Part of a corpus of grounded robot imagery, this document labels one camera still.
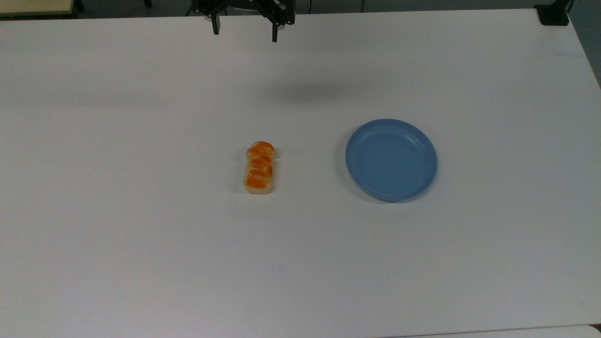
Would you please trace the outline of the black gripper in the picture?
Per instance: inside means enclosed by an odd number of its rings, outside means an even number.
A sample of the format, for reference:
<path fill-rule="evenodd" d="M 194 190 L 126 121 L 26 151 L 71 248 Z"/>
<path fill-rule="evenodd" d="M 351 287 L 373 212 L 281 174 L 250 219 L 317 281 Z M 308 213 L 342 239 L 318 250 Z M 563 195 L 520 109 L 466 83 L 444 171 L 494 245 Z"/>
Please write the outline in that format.
<path fill-rule="evenodd" d="M 296 21 L 294 0 L 193 0 L 192 12 L 212 22 L 213 34 L 220 33 L 220 13 L 227 8 L 249 9 L 272 23 L 272 42 L 277 43 L 279 26 L 293 25 Z"/>

